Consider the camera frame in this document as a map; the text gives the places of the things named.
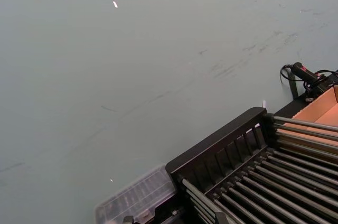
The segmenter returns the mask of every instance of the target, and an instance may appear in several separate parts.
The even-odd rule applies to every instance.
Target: metal rod
[[[320,199],[320,200],[322,200],[322,201],[324,201],[326,203],[329,203],[332,206],[335,206],[335,207],[338,208],[338,202],[335,201],[335,200],[333,200],[333,199],[331,199],[331,198],[329,198],[329,197],[327,197],[327,196],[325,196],[325,195],[322,195],[322,194],[320,194],[320,193],[318,193],[316,191],[313,191],[313,190],[309,189],[308,187],[305,187],[305,186],[303,186],[301,184],[298,184],[298,183],[296,183],[296,182],[294,182],[294,181],[292,181],[290,179],[287,179],[287,178],[285,178],[285,177],[283,177],[281,175],[278,175],[278,174],[276,174],[276,173],[274,173],[274,172],[272,172],[270,170],[267,170],[267,169],[265,169],[263,167],[256,166],[256,169],[259,170],[262,173],[267,174],[269,177],[273,177],[276,180],[281,181],[285,185],[288,184],[290,188],[297,189],[298,191],[306,192],[307,194],[309,194],[309,195],[311,195],[313,197],[316,197],[316,198],[318,198],[318,199]]]
[[[328,186],[325,186],[325,185],[323,185],[321,183],[315,182],[315,181],[313,181],[311,179],[308,179],[308,178],[306,178],[306,177],[304,177],[302,175],[298,175],[298,174],[296,174],[296,173],[294,173],[292,171],[286,170],[286,169],[284,169],[282,167],[278,167],[278,166],[276,166],[274,164],[271,164],[271,163],[269,163],[267,161],[262,161],[262,164],[265,165],[265,166],[267,166],[267,167],[270,167],[273,170],[277,170],[279,172],[287,174],[287,175],[293,177],[295,180],[301,180],[301,181],[303,181],[304,183],[310,185],[313,190],[317,190],[318,191],[318,189],[320,189],[322,192],[327,192],[329,194],[333,194],[333,195],[335,195],[335,196],[338,197],[338,191],[335,190],[335,189],[332,189],[332,188],[330,188]]]
[[[256,211],[258,211],[261,214],[263,214],[264,216],[266,216],[273,223],[276,223],[276,224],[285,224],[285,222],[283,222],[280,219],[278,219],[277,217],[273,216],[271,213],[269,213],[268,211],[266,211],[264,208],[260,207],[259,205],[257,205],[256,203],[254,203],[253,201],[251,201],[250,199],[248,199],[247,197],[245,197],[242,193],[236,191],[233,188],[230,188],[229,191],[232,194],[234,194],[235,196],[237,196],[239,199],[241,199],[242,201],[246,202],[248,205],[250,205]]]
[[[251,212],[249,212],[247,209],[242,207],[239,203],[237,203],[235,200],[230,198],[225,193],[222,193],[220,195],[224,200],[226,200],[227,203],[231,204],[233,207],[235,207],[237,210],[239,210],[242,214],[244,214],[247,218],[249,218],[252,222],[256,224],[263,224],[260,219],[258,219],[256,216],[254,216]]]
[[[280,163],[280,164],[283,164],[283,165],[285,165],[285,166],[289,166],[289,167],[291,167],[292,169],[301,171],[301,172],[303,172],[303,173],[305,173],[305,174],[308,174],[308,175],[310,175],[310,176],[313,176],[313,177],[315,177],[315,178],[319,178],[319,179],[321,179],[321,180],[323,180],[323,181],[325,181],[325,182],[328,182],[328,183],[331,183],[331,184],[333,184],[333,185],[338,186],[338,181],[337,181],[337,180],[334,180],[334,179],[332,179],[332,178],[328,178],[327,176],[318,174],[317,172],[314,172],[314,171],[305,169],[305,168],[303,168],[303,167],[299,167],[299,166],[297,166],[297,165],[294,165],[294,164],[292,164],[292,163],[289,163],[289,162],[280,160],[280,159],[275,158],[275,157],[273,157],[273,156],[269,156],[268,159],[269,159],[269,160],[273,160],[273,161],[275,161],[275,162],[278,162],[278,163]]]
[[[215,206],[215,204],[208,199],[202,192],[199,191],[195,186],[193,186],[187,179],[183,179],[182,183],[194,193],[207,207],[209,207],[214,212],[220,212],[221,210]]]
[[[323,142],[314,141],[312,139],[303,138],[303,137],[299,137],[299,136],[295,136],[295,135],[291,135],[291,134],[287,134],[287,133],[281,133],[281,132],[276,132],[276,135],[296,139],[296,140],[307,142],[307,143],[311,143],[311,144],[314,144],[314,145],[317,145],[317,146],[324,146],[324,147],[330,148],[334,151],[338,151],[337,146],[327,144],[327,143],[323,143]]]
[[[212,222],[210,222],[208,219],[206,219],[203,215],[201,215],[200,213],[197,214],[206,224],[212,224]]]
[[[303,145],[298,145],[298,144],[288,142],[288,141],[283,140],[283,139],[278,139],[277,142],[280,143],[280,144],[286,145],[286,146],[299,148],[299,149],[304,150],[304,151],[309,152],[309,153],[318,154],[318,155],[321,155],[321,156],[324,156],[324,157],[327,157],[327,158],[331,158],[331,159],[336,159],[338,161],[338,155],[335,155],[335,154],[331,154],[331,153],[328,153],[328,152],[324,152],[324,151],[317,150],[317,149],[307,147],[307,146],[303,146]]]
[[[323,164],[326,164],[326,165],[329,165],[329,166],[332,166],[332,167],[335,167],[336,169],[338,169],[338,165],[335,164],[335,163],[332,163],[332,162],[328,162],[328,161],[325,161],[325,160],[322,160],[322,159],[319,159],[319,158],[316,158],[316,157],[313,157],[313,156],[309,156],[309,155],[306,155],[306,154],[302,154],[302,153],[299,153],[297,151],[292,151],[290,149],[287,149],[287,148],[284,148],[284,147],[280,147],[279,149],[285,151],[285,152],[288,152],[288,153],[291,153],[291,154],[296,154],[296,155],[299,155],[299,156],[302,156],[302,157],[305,157],[305,158],[308,158],[308,159],[311,159],[315,162],[321,162]]]
[[[245,224],[236,214],[230,211],[227,207],[225,207],[220,201],[214,199],[213,201],[223,212],[225,212],[231,220],[233,220],[236,224]]]
[[[280,202],[282,202],[283,204],[287,205],[288,207],[298,211],[299,213],[303,214],[306,218],[310,218],[313,219],[319,223],[324,223],[324,224],[330,224],[329,222],[327,222],[326,220],[323,220],[322,218],[320,218],[319,216],[307,211],[306,209],[300,207],[299,205],[291,202],[290,200],[282,197],[281,195],[278,195],[277,193],[273,192],[272,190],[266,188],[265,186],[251,180],[250,178],[244,176],[243,180],[252,184],[253,186],[259,188],[260,190],[264,191],[265,193],[269,194],[270,196],[274,197],[275,199],[279,200]]]
[[[295,127],[291,127],[291,126],[278,125],[278,124],[275,124],[274,127],[276,129],[288,130],[288,131],[294,132],[294,133],[301,133],[301,134],[306,134],[306,135],[309,135],[309,136],[326,138],[326,139],[329,139],[331,141],[338,141],[337,136],[330,135],[330,134],[318,133],[318,132],[313,132],[311,130],[303,130],[303,129],[299,129],[299,128],[295,128]]]
[[[209,217],[210,220],[214,220],[215,219],[215,215],[210,215],[209,212],[207,212],[203,206],[201,206],[196,200],[194,200],[193,198],[190,198],[190,200],[194,203],[195,207],[199,208],[201,212],[204,213],[204,215],[206,215],[207,217]]]
[[[314,164],[312,162],[308,162],[308,161],[293,157],[291,155],[281,153],[281,152],[276,151],[276,150],[274,150],[273,153],[274,153],[274,155],[278,155],[278,156],[283,157],[285,159],[288,159],[288,160],[291,160],[291,161],[294,161],[294,162],[297,162],[297,163],[300,163],[300,164],[304,164],[304,165],[311,167],[313,169],[317,169],[317,170],[320,170],[320,171],[323,171],[323,172],[326,172],[328,174],[331,174],[331,175],[338,177],[338,172],[335,171],[335,170],[331,170],[331,169],[328,169],[326,167],[322,167],[322,166]]]
[[[271,207],[272,209],[274,209],[275,211],[279,212],[280,214],[285,216],[287,219],[294,221],[295,223],[306,224],[306,222],[302,221],[300,218],[294,216],[292,213],[286,211],[282,207],[280,207],[280,206],[276,205],[275,203],[273,203],[272,201],[266,199],[262,195],[258,194],[257,192],[255,192],[252,189],[245,186],[244,184],[242,184],[240,182],[236,182],[236,186],[238,186],[242,190],[246,191],[248,194],[250,194],[252,197],[258,199],[260,202],[263,202],[265,205],[267,205],[267,206]]]
[[[295,124],[295,125],[303,125],[303,126],[317,128],[317,129],[329,130],[330,132],[338,133],[338,127],[336,126],[311,123],[311,122],[306,122],[306,121],[301,121],[301,120],[296,120],[296,119],[291,119],[291,118],[285,118],[285,117],[278,117],[278,116],[274,116],[274,120],[286,122],[290,124]]]
[[[205,220],[208,220],[210,223],[215,223],[215,221],[213,219],[211,219],[210,216],[208,216],[204,212],[202,212],[201,209],[199,209],[196,206],[194,208]]]
[[[215,213],[209,207],[207,207],[199,198],[197,198],[194,193],[189,190],[187,190],[186,192],[191,196],[193,200],[195,200],[202,208],[204,208],[209,213],[209,215],[214,217]]]
[[[291,197],[293,197],[294,199],[297,199],[298,201],[301,201],[302,203],[310,206],[311,208],[314,208],[316,209],[317,211],[319,211],[320,213],[323,213],[325,214],[326,216],[329,216],[329,217],[332,217],[333,220],[336,220],[338,219],[338,213],[322,206],[321,204],[318,204],[316,203],[315,201],[312,201],[311,199],[303,196],[303,195],[300,195],[299,193],[297,192],[294,192],[278,183],[275,183],[274,181],[254,172],[254,171],[249,171],[249,174],[251,176],[253,176],[255,179],[258,179],[260,182],[263,182],[264,184],[267,184],[269,186],[272,186],[274,187],[275,189],[283,192],[283,193],[286,193],[288,195],[290,195]]]

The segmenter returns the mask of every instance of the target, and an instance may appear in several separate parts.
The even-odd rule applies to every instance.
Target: clear plastic case
[[[96,224],[121,224],[134,216],[144,224],[155,216],[155,208],[175,194],[165,166],[157,167],[95,208]]]

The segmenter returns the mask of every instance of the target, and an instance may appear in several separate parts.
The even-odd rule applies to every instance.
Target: brown cardboard
[[[319,124],[338,126],[338,86],[330,88],[328,91],[319,96],[315,101],[309,104],[307,107],[298,112],[293,119],[315,122]],[[294,125],[294,124],[285,124],[290,127],[296,127],[306,130],[311,130],[314,132],[320,132],[324,134],[330,134],[338,137],[338,133],[329,132],[322,129],[310,128],[306,126]],[[314,141],[319,141],[331,145],[338,146],[338,142],[331,141],[329,139],[318,138],[314,136],[308,136],[300,133],[287,132],[280,130],[288,134],[309,138]]]

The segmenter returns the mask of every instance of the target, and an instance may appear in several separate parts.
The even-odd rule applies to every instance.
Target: black cable
[[[283,76],[283,78],[287,79],[287,80],[290,80],[290,81],[303,81],[303,80],[294,80],[294,79],[290,79],[289,77],[285,76],[285,74],[283,73],[284,70],[286,69],[290,69],[292,68],[293,64],[286,64],[285,66],[283,66],[281,69],[280,69],[280,72],[279,74],[281,76]]]
[[[287,79],[289,82],[290,81],[302,81],[303,82],[303,87],[305,88],[305,92],[306,94],[309,96],[311,94],[311,91],[313,88],[315,88],[316,86],[318,86],[320,83],[326,81],[329,76],[326,76],[324,74],[320,75],[314,82],[312,82],[311,84],[308,84],[306,81],[304,80],[296,80],[296,79],[291,79],[288,76],[286,76],[283,71],[285,70],[291,70],[293,67],[293,64],[286,64],[284,65],[281,69],[280,69],[280,76],[282,76],[283,78]],[[319,75],[320,73],[330,73],[335,75],[338,78],[338,72],[336,71],[331,71],[331,70],[319,70],[317,72],[315,72],[316,75]]]

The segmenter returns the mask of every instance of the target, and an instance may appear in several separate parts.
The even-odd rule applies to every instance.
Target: scuff mark
[[[301,13],[307,13],[307,12],[311,12],[311,11],[313,11],[313,9],[312,8],[310,8],[310,9],[301,9]]]
[[[289,43],[293,43],[296,41],[296,38],[298,37],[297,33],[293,33],[291,35],[288,35],[288,37],[284,40],[284,45],[287,45]]]
[[[79,145],[73,147],[73,149],[71,149],[69,151],[69,153],[67,154],[67,156],[70,156],[72,154],[74,154],[76,151],[84,148],[85,146],[87,146],[97,135],[99,135],[103,130],[105,130],[107,127],[104,126],[101,129],[98,129],[96,132],[94,132],[92,135],[88,136],[87,138],[85,138],[83,140],[82,143],[80,143]]]
[[[101,129],[98,129],[96,132],[94,132],[92,135],[90,135],[89,137],[85,138],[84,141],[85,142],[89,142],[92,139],[94,139],[99,133],[101,133],[103,130],[106,129],[106,126],[102,127]]]
[[[283,34],[283,32],[280,31],[280,30],[277,30],[277,31],[274,31],[273,36],[278,36],[278,35],[280,35],[280,34]]]
[[[101,106],[101,108],[102,108],[102,109],[106,109],[106,110],[110,110],[110,111],[113,111],[113,112],[117,112],[116,110],[114,110],[114,109],[109,109],[109,108],[107,108],[106,106],[103,106],[103,105]]]
[[[184,84],[182,87],[178,88],[178,90],[176,90],[174,93],[178,94],[179,92],[181,92],[182,90],[186,89],[187,87],[189,87],[190,85],[195,83],[195,79],[191,79],[189,80],[186,84]]]
[[[269,45],[264,45],[262,48],[260,48],[259,50],[258,50],[258,53],[259,54],[261,54],[266,48],[268,48],[269,47]]]
[[[121,118],[119,120],[122,120],[123,118],[125,118],[126,116],[128,116],[129,114],[133,113],[134,111],[136,111],[137,109],[140,109],[143,105],[147,104],[148,101],[143,101],[137,105],[135,105],[133,108],[131,108],[130,110],[128,110],[127,112],[125,112]]]
[[[15,164],[13,164],[13,165],[11,165],[11,166],[9,166],[9,167],[6,167],[6,168],[4,168],[4,169],[1,169],[1,170],[0,170],[0,173],[5,172],[5,171],[9,171],[9,170],[14,169],[14,168],[16,168],[16,167],[20,167],[20,166],[22,166],[22,165],[24,165],[24,164],[25,164],[24,162],[18,162],[18,163],[15,163]]]
[[[208,49],[203,50],[203,51],[200,51],[200,52],[198,52],[198,54],[199,54],[199,55],[203,55],[203,53],[205,53],[206,51],[208,51]]]
[[[217,73],[217,74],[214,76],[214,78],[216,79],[216,78],[218,78],[218,77],[220,77],[220,76],[222,76],[222,75],[228,75],[228,74],[230,74],[231,72],[234,71],[234,68],[235,68],[236,66],[238,66],[238,64],[239,64],[239,63],[236,63],[236,64],[233,64],[233,65],[230,66],[230,67],[225,68],[224,70],[222,70],[222,71],[220,71],[219,73]]]
[[[222,60],[220,60],[218,63],[214,64],[214,65],[210,68],[209,73],[212,73],[212,72],[215,72],[215,71],[221,69],[221,68],[223,67],[223,65],[221,64],[221,61],[222,61]]]
[[[284,47],[288,46],[289,44],[295,42],[296,39],[297,39],[297,37],[298,37],[298,34],[297,34],[297,33],[293,33],[293,34],[291,34],[291,35],[287,35],[287,38],[284,39],[283,45],[280,46],[280,47],[278,47],[278,48],[276,49],[276,51],[278,52],[278,51],[280,51],[281,49],[283,49]]]
[[[318,29],[321,30],[322,28],[327,27],[327,26],[328,26],[327,23],[323,23]]]
[[[171,90],[165,91],[163,94],[160,94],[160,95],[156,96],[155,98],[149,100],[148,103],[150,104],[150,103],[152,103],[152,102],[154,102],[156,100],[159,100],[160,98],[163,98],[166,95],[169,95],[171,92],[172,92]]]
[[[273,34],[272,34],[270,37],[268,37],[267,39],[264,40],[263,43],[269,42],[271,39],[274,39],[275,37],[277,37],[277,36],[279,36],[279,35],[281,35],[281,34],[283,34],[282,31],[280,31],[280,30],[275,30],[275,31],[273,32]]]
[[[251,60],[251,58],[247,58],[244,61],[242,61],[241,64],[239,65],[239,68],[246,67],[249,64],[250,60]]]
[[[255,47],[256,47],[256,45],[253,45],[253,46],[250,46],[250,47],[246,47],[246,48],[243,48],[242,51],[251,51]]]

